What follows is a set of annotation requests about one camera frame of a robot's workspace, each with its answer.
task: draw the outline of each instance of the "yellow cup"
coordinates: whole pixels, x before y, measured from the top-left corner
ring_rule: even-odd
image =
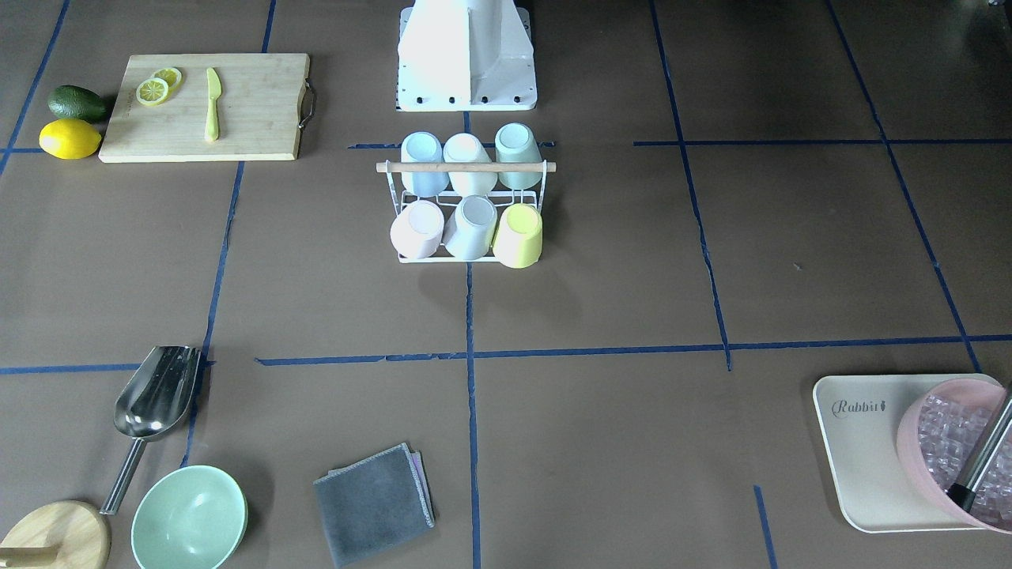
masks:
[[[526,268],[541,256],[541,214],[528,204],[503,211],[492,253],[510,268]]]

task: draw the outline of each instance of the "wooden stand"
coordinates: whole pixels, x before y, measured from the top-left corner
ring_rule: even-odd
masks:
[[[109,527],[90,504],[47,504],[18,521],[0,542],[0,567],[102,569]]]

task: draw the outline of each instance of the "blue tape line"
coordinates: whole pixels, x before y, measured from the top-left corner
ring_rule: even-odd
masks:
[[[50,57],[53,55],[53,49],[57,45],[60,30],[63,29],[63,22],[67,17],[67,10],[69,8],[70,0],[64,0],[63,7],[60,8],[60,15],[57,16],[57,23],[53,27],[53,35],[50,36],[50,43],[46,47],[46,54],[43,56],[43,61],[38,64],[38,69],[35,70],[35,77],[31,80],[31,87],[28,88],[28,94],[24,97],[21,112],[17,115],[17,121],[14,123],[14,131],[11,132],[10,140],[7,141],[7,146],[4,147],[3,157],[0,157],[0,175],[3,175],[3,171],[7,168],[7,161],[13,152],[14,142],[17,141],[18,135],[21,134],[21,127],[24,126],[24,117],[28,114],[28,106],[31,105],[31,99],[34,98],[35,90],[38,89],[38,82],[43,78],[43,72],[46,71],[46,66],[50,63]]]
[[[973,342],[1007,342],[1012,340],[1012,334],[984,334],[971,336],[969,340]]]
[[[478,407],[475,400],[475,302],[472,263],[468,263],[468,432],[471,440],[471,545],[474,569],[482,567],[482,515],[478,495]]]
[[[752,486],[756,494],[756,507],[759,509],[759,521],[762,523],[763,539],[766,540],[766,556],[769,558],[769,569],[777,569],[776,552],[773,550],[773,535],[769,531],[769,518],[766,516],[766,503],[762,499],[762,488],[758,484]]]
[[[650,0],[650,15],[654,20],[654,33],[657,36],[657,52],[661,57],[661,67],[664,69],[664,81],[668,87],[668,99],[671,103],[671,115],[675,120],[675,132],[678,134],[678,149],[682,155],[682,167],[685,169],[685,180],[688,182],[689,197],[692,201],[692,214],[699,227],[699,246],[702,258],[706,263],[706,273],[709,275],[709,289],[713,295],[713,311],[716,314],[716,325],[721,330],[721,342],[724,344],[724,355],[728,360],[728,371],[733,368],[731,349],[728,347],[728,330],[724,325],[724,312],[721,310],[721,296],[716,292],[716,278],[713,276],[713,263],[709,258],[709,247],[706,245],[706,232],[702,227],[702,215],[699,213],[699,201],[696,198],[695,183],[692,181],[692,168],[689,166],[689,153],[685,146],[685,135],[682,132],[682,120],[678,114],[678,102],[675,98],[674,81],[671,78],[671,67],[668,56],[664,53],[664,39],[661,37],[661,24],[657,18],[657,5]]]
[[[186,452],[179,464],[179,468],[189,464],[190,452],[193,450],[193,431],[196,428],[196,416],[199,413],[200,393],[203,390],[203,382],[206,378],[206,358],[210,351],[210,338],[215,333],[215,318],[218,316],[218,298],[222,293],[222,280],[225,279],[225,262],[229,257],[229,237],[232,233],[232,221],[236,218],[236,204],[239,202],[239,188],[243,183],[243,171],[246,169],[246,162],[239,162],[236,166],[236,178],[232,182],[232,200],[229,202],[229,217],[225,222],[225,236],[222,238],[222,249],[218,254],[218,272],[215,275],[215,288],[210,295],[210,308],[207,311],[207,330],[204,332],[203,343],[201,344],[200,370],[197,373],[196,385],[193,387],[193,404],[190,407],[189,428],[186,432]]]
[[[393,150],[401,148],[401,143],[360,143],[353,144],[348,150]]]
[[[1009,342],[1012,334],[983,334],[969,336],[974,342]],[[957,344],[962,343],[960,336],[920,336],[909,338],[857,338],[850,340],[794,340],[780,342],[741,342],[731,343],[732,351],[767,350],[767,349],[802,349],[824,347],[868,347],[884,345],[923,345],[923,344]],[[655,346],[616,346],[558,349],[504,349],[474,351],[475,359],[494,359],[509,357],[565,357],[573,355],[623,355],[639,353],[687,353],[697,351],[723,351],[722,344],[684,344]],[[274,357],[255,358],[266,368],[285,365],[326,365],[339,363],[375,363],[381,361],[426,361],[467,359],[468,352],[444,351],[432,353],[400,353],[387,355],[335,355],[323,357]],[[207,361],[208,367],[215,361]],[[23,368],[0,368],[0,376],[16,376],[25,374],[73,374],[88,372],[123,372],[136,370],[140,363],[98,363],[83,365],[38,365]]]
[[[267,46],[270,44],[270,30],[274,27],[274,8],[277,6],[277,0],[270,0],[270,9],[267,10],[267,28],[263,31],[263,45],[260,47],[260,53],[267,53]]]
[[[92,372],[134,372],[140,367],[140,363],[91,363],[84,365],[0,368],[0,376],[20,376],[27,374],[87,374]]]
[[[907,209],[910,210],[910,215],[914,218],[914,224],[917,226],[917,232],[921,235],[921,241],[924,243],[924,249],[928,253],[928,258],[931,260],[931,266],[935,269],[935,276],[938,278],[938,283],[942,288],[942,293],[945,295],[945,302],[949,305],[949,311],[952,313],[952,319],[955,320],[956,328],[959,330],[959,337],[962,338],[963,344],[966,346],[966,353],[969,355],[969,360],[974,364],[974,370],[980,374],[981,363],[977,359],[977,354],[974,352],[974,345],[969,341],[969,337],[966,335],[966,329],[962,325],[962,319],[959,318],[959,311],[955,308],[955,301],[952,300],[952,295],[949,292],[948,284],[945,282],[945,276],[942,274],[941,264],[938,262],[938,258],[935,256],[935,251],[931,247],[931,242],[928,240],[928,234],[924,230],[924,224],[921,223],[921,217],[917,214],[917,208],[914,206],[914,198],[910,195],[910,189],[907,187],[907,180],[903,177],[903,172],[900,170],[900,163],[896,159],[896,154],[893,152],[893,146],[886,136],[886,127],[882,125],[881,117],[878,116],[878,110],[875,107],[875,103],[871,100],[871,93],[868,91],[867,85],[864,83],[864,78],[861,76],[861,71],[857,67],[857,60],[854,59],[854,53],[850,50],[850,43],[847,42],[847,35],[843,31],[843,25],[840,23],[840,18],[837,17],[836,9],[833,8],[833,2],[831,0],[826,0],[826,7],[829,9],[830,16],[833,18],[833,24],[836,25],[836,31],[840,35],[840,42],[843,44],[843,49],[847,53],[847,59],[850,61],[850,67],[854,71],[854,76],[857,78],[857,83],[861,87],[861,92],[864,94],[864,100],[868,103],[868,108],[871,110],[871,117],[875,121],[875,127],[878,129],[878,136],[881,139],[882,145],[886,147],[886,152],[889,154],[890,162],[893,164],[893,171],[896,173],[897,179],[900,181],[900,189],[903,190],[903,196],[907,199]]]
[[[860,347],[879,345],[919,345],[961,343],[959,336],[928,336],[919,338],[867,338],[856,340],[809,340],[786,342],[755,342],[731,344],[733,350],[791,349],[806,347]]]
[[[560,349],[502,349],[492,351],[476,351],[475,357],[480,359],[498,357],[552,357],[567,355],[623,355],[631,353],[684,353],[692,351],[724,351],[724,344],[694,344],[666,346],[629,346],[629,347],[585,347]]]
[[[754,141],[684,141],[685,146],[826,146],[869,145],[881,141],[860,139],[754,140]],[[632,141],[632,146],[679,146],[678,141]]]
[[[1012,139],[890,139],[890,144],[1012,144]]]
[[[388,355],[336,355],[323,357],[274,357],[260,358],[256,361],[261,365],[272,368],[278,365],[326,365],[332,363],[375,363],[377,361],[425,361],[430,359],[465,359],[465,352],[436,353],[401,353]]]

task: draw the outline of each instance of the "scoop handle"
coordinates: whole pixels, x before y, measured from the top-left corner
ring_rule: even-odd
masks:
[[[115,515],[119,511],[119,504],[123,501],[123,496],[126,495],[126,487],[130,486],[130,481],[134,478],[134,472],[137,471],[137,465],[141,462],[141,455],[144,454],[145,444],[147,444],[147,441],[143,438],[134,439],[134,444],[131,445],[130,453],[126,454],[123,466],[119,469],[119,475],[116,476],[116,481],[112,484],[112,491],[109,492],[109,497],[105,499],[105,503],[102,504],[102,509],[98,510],[98,513],[102,515]]]
[[[946,494],[963,511],[969,512],[974,507],[974,500],[977,498],[977,489],[981,485],[981,480],[991,463],[995,460],[999,448],[1005,441],[1005,437],[1012,426],[1012,387],[1005,392],[1005,400],[995,409],[988,419],[984,431],[974,444],[974,449],[966,457],[959,475],[955,482],[949,487]]]
[[[57,560],[60,548],[0,548],[0,567],[46,567]]]

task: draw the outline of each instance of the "wooden rod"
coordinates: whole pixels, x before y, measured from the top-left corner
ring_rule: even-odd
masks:
[[[540,172],[542,162],[390,162],[391,172]],[[387,162],[376,162],[376,172],[387,173]],[[556,163],[547,163],[556,171]]]

